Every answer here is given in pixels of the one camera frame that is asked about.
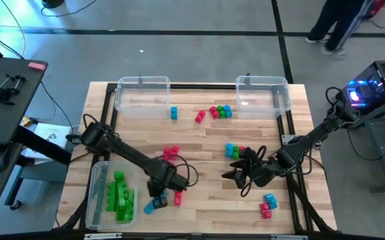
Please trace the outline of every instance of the gray floor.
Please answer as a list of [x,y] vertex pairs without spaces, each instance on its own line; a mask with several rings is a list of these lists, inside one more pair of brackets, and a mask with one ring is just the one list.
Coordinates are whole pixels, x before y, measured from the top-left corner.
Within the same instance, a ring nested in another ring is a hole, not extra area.
[[[6,2],[24,27],[64,29],[130,30],[218,30],[275,31],[270,0],[100,0],[72,16],[44,18],[38,0]],[[318,17],[323,0],[278,0],[286,32],[307,32]],[[67,1],[69,11],[84,1]],[[62,7],[54,13],[65,11]],[[374,19],[385,25],[385,8]],[[15,22],[0,3],[0,26]],[[361,33],[385,33],[364,23]],[[21,51],[20,33],[0,33],[0,39]],[[238,75],[284,76],[277,37],[228,36],[140,36],[140,35],[42,35],[26,34],[25,57],[49,62],[44,84],[68,114],[79,123],[90,81],[117,81],[128,75],[167,75],[172,81],[234,82]],[[294,83],[306,85],[314,124],[323,120],[328,105],[327,87],[343,87],[374,60],[385,60],[385,38],[353,38],[347,43],[343,61],[322,56],[317,46],[302,38],[287,37],[286,47]],[[11,53],[0,50],[7,57]],[[41,88],[27,111],[33,117],[48,118],[53,107]],[[49,123],[66,125],[59,110]],[[359,140],[359,133],[353,138]],[[372,156],[366,143],[358,146]],[[384,182],[378,163],[358,158],[344,131],[333,133],[322,149],[328,172],[328,186],[339,230],[345,233],[385,237],[385,194],[372,196],[369,187]],[[17,211],[0,200],[2,233],[44,231],[52,228],[62,185],[25,181]]]

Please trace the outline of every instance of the sneaker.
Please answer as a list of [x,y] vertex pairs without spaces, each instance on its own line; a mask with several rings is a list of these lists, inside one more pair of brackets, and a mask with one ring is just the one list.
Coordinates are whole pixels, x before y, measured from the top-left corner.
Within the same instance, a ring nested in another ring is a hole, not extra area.
[[336,59],[345,59],[345,57],[346,57],[346,53],[345,53],[344,49],[339,49],[339,50],[335,50],[335,51],[329,51],[329,50],[327,50],[327,48],[325,46],[323,46],[320,49],[320,51],[321,51],[322,54],[324,54],[324,55],[331,55],[331,56],[333,56]]
[[310,40],[309,38],[305,38],[305,42],[309,43],[309,44],[313,44],[313,43],[327,43],[327,41],[329,39],[330,39],[330,35],[326,35],[326,36],[324,36],[323,39],[320,39],[320,40]]

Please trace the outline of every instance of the plastic container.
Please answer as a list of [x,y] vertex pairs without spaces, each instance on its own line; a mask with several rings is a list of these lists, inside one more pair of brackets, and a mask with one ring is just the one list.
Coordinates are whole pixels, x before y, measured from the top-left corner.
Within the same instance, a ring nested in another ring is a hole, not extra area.
[[[88,195],[87,215],[85,225],[88,229],[123,229],[132,226],[137,219],[137,198],[141,169],[128,161],[101,161],[93,166],[91,171],[90,191]],[[134,211],[133,221],[117,222],[115,212],[106,211],[107,206],[107,184],[114,181],[113,172],[123,171],[127,187],[134,189]]]
[[291,107],[283,77],[239,76],[236,95],[240,119],[274,119]]
[[168,77],[122,77],[118,81],[115,108],[129,119],[168,118],[169,105]]

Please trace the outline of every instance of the black pants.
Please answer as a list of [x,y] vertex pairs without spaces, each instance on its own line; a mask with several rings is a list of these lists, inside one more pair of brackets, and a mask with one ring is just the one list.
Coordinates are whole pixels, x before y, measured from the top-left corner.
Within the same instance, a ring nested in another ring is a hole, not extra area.
[[372,3],[373,0],[327,0],[308,39],[323,39],[336,23],[326,48],[329,51],[343,48],[345,41],[360,26]]

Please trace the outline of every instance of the wooden tabletop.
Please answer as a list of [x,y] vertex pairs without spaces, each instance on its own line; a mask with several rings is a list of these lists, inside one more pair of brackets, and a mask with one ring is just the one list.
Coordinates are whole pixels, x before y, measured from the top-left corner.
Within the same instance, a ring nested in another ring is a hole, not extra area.
[[[91,82],[83,113],[100,118],[108,82]],[[305,135],[314,126],[304,85],[290,85],[292,116],[297,135]],[[178,107],[177,121],[171,119],[131,120],[118,113],[115,132],[127,144],[149,157],[162,154],[164,147],[179,145],[179,155],[196,167],[200,180],[183,192],[181,207],[173,205],[173,192],[169,191],[169,206],[146,215],[143,208],[149,202],[145,181],[139,186],[137,221],[124,232],[170,233],[293,233],[292,214],[286,180],[276,177],[264,188],[253,185],[247,197],[240,197],[240,189],[232,180],[222,179],[221,174],[231,170],[231,159],[224,157],[226,143],[244,145],[257,150],[266,145],[266,156],[280,148],[280,138],[275,119],[238,119],[234,90],[172,89],[171,105]],[[110,121],[115,94],[111,99],[107,123]],[[231,119],[212,119],[210,114],[201,124],[194,121],[199,110],[213,105],[231,105]],[[85,153],[83,146],[75,148],[72,157]],[[312,157],[321,161],[318,151]],[[84,198],[92,155],[80,158],[69,166],[60,200],[57,218],[65,223]],[[112,155],[111,160],[121,160]],[[302,165],[308,171],[308,160]],[[336,229],[336,222],[323,170],[314,164],[311,175],[305,177],[308,198],[329,226]],[[259,204],[263,195],[273,193],[278,208],[271,219],[262,219]],[[305,225],[302,205],[298,202],[302,226]]]

